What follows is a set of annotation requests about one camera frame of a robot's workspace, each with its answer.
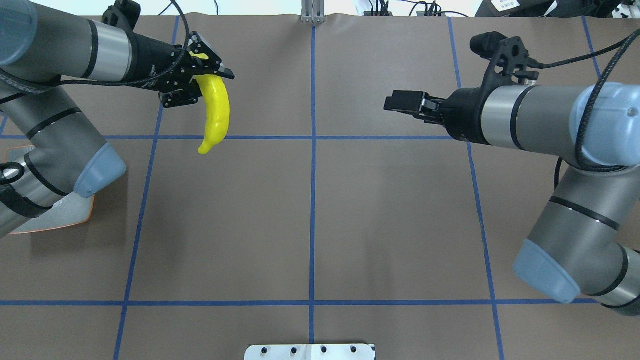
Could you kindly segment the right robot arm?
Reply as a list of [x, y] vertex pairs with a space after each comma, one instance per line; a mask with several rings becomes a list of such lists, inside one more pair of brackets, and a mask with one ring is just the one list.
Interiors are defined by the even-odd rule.
[[558, 303], [588, 296], [627, 317], [639, 315], [640, 258], [615, 239], [639, 201], [639, 87], [609, 79], [638, 38], [634, 30], [593, 54], [547, 64], [519, 37], [478, 34], [470, 48], [489, 62], [480, 86], [448, 98], [397, 89], [384, 103], [457, 141], [566, 163], [513, 271]]

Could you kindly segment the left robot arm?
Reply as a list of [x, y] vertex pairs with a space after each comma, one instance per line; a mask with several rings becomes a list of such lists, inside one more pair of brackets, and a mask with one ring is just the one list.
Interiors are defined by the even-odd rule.
[[91, 20], [29, 0], [3, 0], [1, 112], [33, 150], [1, 165], [1, 235], [52, 210], [69, 194], [91, 198], [126, 172], [125, 162], [64, 90], [131, 87], [158, 93], [165, 109], [205, 101], [200, 154], [227, 136], [233, 71], [183, 12], [183, 44], [135, 32], [141, 6], [117, 0]]

